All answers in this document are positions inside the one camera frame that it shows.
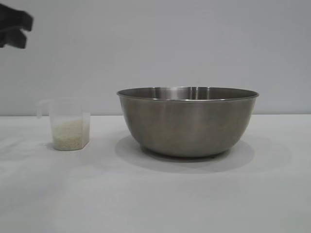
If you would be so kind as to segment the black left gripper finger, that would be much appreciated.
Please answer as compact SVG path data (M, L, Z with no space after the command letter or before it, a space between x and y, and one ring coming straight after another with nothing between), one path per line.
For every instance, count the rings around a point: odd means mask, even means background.
M13 29L32 31L34 18L26 11L0 5L0 35Z
M6 31L0 33L0 47L11 46L17 49L25 49L27 37L22 31Z

